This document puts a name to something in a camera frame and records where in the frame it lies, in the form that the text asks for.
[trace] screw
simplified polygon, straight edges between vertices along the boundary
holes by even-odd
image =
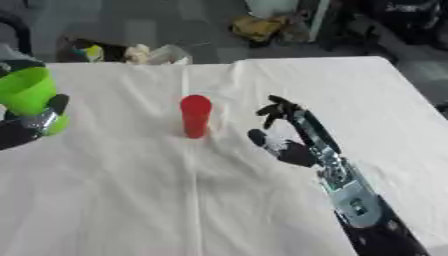
[[[391,220],[387,223],[387,228],[391,231],[396,231],[398,229],[398,223],[396,223],[395,221]]]

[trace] red cup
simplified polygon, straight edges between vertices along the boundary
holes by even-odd
[[[207,123],[212,110],[212,103],[201,95],[190,95],[180,103],[185,134],[191,139],[197,139],[207,131]]]

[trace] white bag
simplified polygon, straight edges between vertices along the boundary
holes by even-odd
[[[149,65],[189,65],[193,64],[193,56],[175,45],[165,45],[149,53]]]

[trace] yellow object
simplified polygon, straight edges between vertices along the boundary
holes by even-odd
[[[256,42],[264,42],[287,24],[286,16],[260,19],[253,16],[236,18],[232,22],[232,32]]]
[[[104,60],[104,51],[101,46],[94,44],[89,48],[82,49],[82,51],[85,52],[86,57],[90,62],[99,62]]]

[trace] chair leg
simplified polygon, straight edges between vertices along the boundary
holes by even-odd
[[[19,51],[32,56],[31,30],[25,22],[12,13],[0,10],[0,23],[6,24],[14,29],[18,40]]]

